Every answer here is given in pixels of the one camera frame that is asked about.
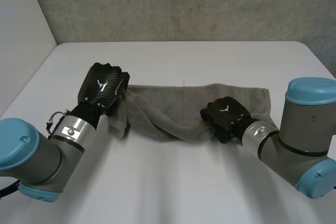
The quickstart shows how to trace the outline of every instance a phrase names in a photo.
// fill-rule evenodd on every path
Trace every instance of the white wall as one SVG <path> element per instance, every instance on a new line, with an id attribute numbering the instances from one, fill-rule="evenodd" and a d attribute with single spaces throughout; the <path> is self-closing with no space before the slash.
<path id="1" fill-rule="evenodd" d="M 0 0 L 0 116 L 55 47 L 37 0 Z"/>

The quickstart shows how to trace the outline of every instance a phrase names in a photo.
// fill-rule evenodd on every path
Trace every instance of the screw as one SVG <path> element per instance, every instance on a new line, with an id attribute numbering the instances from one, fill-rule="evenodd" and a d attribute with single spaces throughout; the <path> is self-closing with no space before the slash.
<path id="1" fill-rule="evenodd" d="M 258 130 L 258 133 L 260 133 L 260 134 L 264 134 L 264 133 L 265 133 L 265 128 L 260 128 L 260 129 Z"/>
<path id="2" fill-rule="evenodd" d="M 72 135 L 74 135 L 74 130 L 73 129 L 68 129 L 68 134 L 70 135 L 70 136 L 72 136 Z"/>
<path id="3" fill-rule="evenodd" d="M 20 141 L 25 142 L 25 143 L 29 143 L 29 141 L 30 141 L 30 137 L 28 137 L 28 136 L 22 136 L 22 137 L 20 138 Z"/>

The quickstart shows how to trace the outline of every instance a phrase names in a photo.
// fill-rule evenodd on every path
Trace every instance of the white logo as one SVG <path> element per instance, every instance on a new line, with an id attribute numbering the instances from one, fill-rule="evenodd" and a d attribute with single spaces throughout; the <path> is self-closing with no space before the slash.
<path id="1" fill-rule="evenodd" d="M 226 109 L 224 109 L 224 110 L 220 110 L 220 111 L 229 111 L 229 105 L 226 107 Z"/>
<path id="2" fill-rule="evenodd" d="M 102 84 L 102 83 L 99 82 L 99 80 L 97 80 L 97 82 L 98 82 L 99 87 L 100 88 L 102 87 L 101 91 L 103 91 L 105 86 L 108 84 L 108 83 Z"/>

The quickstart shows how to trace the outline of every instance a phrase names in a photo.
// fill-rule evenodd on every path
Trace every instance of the wire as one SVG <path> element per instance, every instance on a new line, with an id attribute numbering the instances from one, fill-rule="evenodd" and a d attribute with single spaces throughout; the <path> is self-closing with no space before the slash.
<path id="1" fill-rule="evenodd" d="M 11 185 L 9 185 L 9 186 L 5 187 L 4 189 L 0 190 L 0 200 L 1 200 L 1 198 L 18 191 L 20 182 L 21 182 L 20 180 L 17 180 L 14 183 L 12 183 Z"/>
<path id="2" fill-rule="evenodd" d="M 50 129 L 51 129 L 51 126 L 53 125 L 54 123 L 54 116 L 57 115 L 57 114 L 62 114 L 63 116 L 61 117 L 60 121 L 64 119 L 64 117 L 69 113 L 68 110 L 65 110 L 65 112 L 61 112 L 61 111 L 56 111 L 54 114 L 51 115 L 51 117 L 49 118 L 49 121 L 47 122 L 47 132 L 49 135 L 53 135 L 55 130 L 57 129 L 57 127 L 59 126 L 59 123 L 57 123 L 57 125 L 55 126 L 54 130 L 51 132 Z"/>

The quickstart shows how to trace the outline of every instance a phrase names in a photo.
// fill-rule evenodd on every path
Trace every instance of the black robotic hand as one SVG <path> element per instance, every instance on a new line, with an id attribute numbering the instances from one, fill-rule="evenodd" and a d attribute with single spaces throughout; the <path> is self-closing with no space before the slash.
<path id="1" fill-rule="evenodd" d="M 130 76 L 120 67 L 95 63 L 86 75 L 78 93 L 78 103 L 88 103 L 101 114 L 111 116 L 118 106 L 118 96 L 126 90 Z"/>
<path id="2" fill-rule="evenodd" d="M 250 124 L 251 114 L 248 110 L 232 97 L 224 97 L 210 102 L 207 108 L 201 110 L 201 117 L 211 124 L 215 130 L 215 136 L 221 143 L 227 143 L 231 139 L 240 138 L 240 128 L 244 128 L 246 121 Z"/>

